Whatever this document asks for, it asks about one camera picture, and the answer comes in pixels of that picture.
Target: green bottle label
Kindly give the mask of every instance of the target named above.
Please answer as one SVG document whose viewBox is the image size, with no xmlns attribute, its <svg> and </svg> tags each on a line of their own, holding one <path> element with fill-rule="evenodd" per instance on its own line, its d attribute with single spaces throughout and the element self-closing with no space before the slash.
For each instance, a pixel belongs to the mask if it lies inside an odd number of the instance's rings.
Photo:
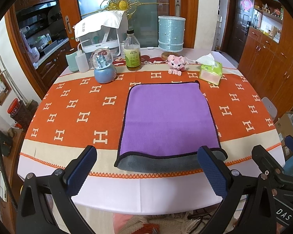
<svg viewBox="0 0 293 234">
<path fill-rule="evenodd" d="M 124 49 L 126 66 L 127 67 L 138 67 L 140 66 L 140 51 L 139 48 L 135 49 Z"/>
</svg>

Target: purple cloth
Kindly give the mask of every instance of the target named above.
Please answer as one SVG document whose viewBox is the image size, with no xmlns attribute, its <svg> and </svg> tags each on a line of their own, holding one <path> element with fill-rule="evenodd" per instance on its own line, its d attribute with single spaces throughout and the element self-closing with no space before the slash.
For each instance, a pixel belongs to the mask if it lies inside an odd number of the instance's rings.
<svg viewBox="0 0 293 234">
<path fill-rule="evenodd" d="M 129 93 L 119 156 L 156 157 L 219 148 L 208 103 L 198 83 L 140 84 Z"/>
</svg>

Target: green tissue package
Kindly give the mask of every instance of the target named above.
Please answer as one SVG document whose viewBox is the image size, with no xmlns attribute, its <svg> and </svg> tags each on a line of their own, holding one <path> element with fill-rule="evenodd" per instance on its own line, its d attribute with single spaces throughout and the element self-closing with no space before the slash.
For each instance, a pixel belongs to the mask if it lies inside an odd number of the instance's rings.
<svg viewBox="0 0 293 234">
<path fill-rule="evenodd" d="M 222 64 L 218 61 L 215 61 L 215 65 L 202 64 L 199 78 L 214 85 L 219 85 L 222 78 Z"/>
</svg>

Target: dining table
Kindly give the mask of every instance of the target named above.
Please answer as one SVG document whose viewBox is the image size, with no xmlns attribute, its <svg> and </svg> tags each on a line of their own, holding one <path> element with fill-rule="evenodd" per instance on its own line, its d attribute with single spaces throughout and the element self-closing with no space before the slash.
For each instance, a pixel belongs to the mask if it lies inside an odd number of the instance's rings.
<svg viewBox="0 0 293 234">
<path fill-rule="evenodd" d="M 72 73 L 67 68 L 42 99 L 27 130 L 21 149 L 18 175 L 50 175 L 65 168 L 87 145 L 97 150 L 97 160 L 75 204 L 114 213 L 159 215 L 195 210 L 221 202 L 202 169 L 170 173 L 139 173 L 114 166 L 119 148 L 126 101 L 138 84 L 199 81 L 209 104 L 225 164 L 242 175 L 257 177 L 261 171 L 252 160 L 254 146 L 262 145 L 281 166 L 285 160 L 278 133 L 260 97 L 220 52 L 184 48 L 188 59 L 181 76 L 169 74 L 162 50 L 141 49 L 141 69 L 129 71 L 121 57 L 113 64 L 115 80 L 100 84 L 94 69 Z M 211 53 L 222 63 L 219 85 L 199 79 L 199 57 Z"/>
</svg>

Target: pink toy figurine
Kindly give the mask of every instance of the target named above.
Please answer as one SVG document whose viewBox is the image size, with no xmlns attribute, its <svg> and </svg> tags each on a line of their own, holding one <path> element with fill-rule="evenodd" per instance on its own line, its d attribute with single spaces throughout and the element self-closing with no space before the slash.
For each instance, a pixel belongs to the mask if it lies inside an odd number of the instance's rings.
<svg viewBox="0 0 293 234">
<path fill-rule="evenodd" d="M 185 61 L 183 56 L 170 55 L 167 58 L 170 69 L 168 74 L 174 74 L 181 76 L 181 71 L 185 71 L 188 67 L 188 62 Z"/>
</svg>

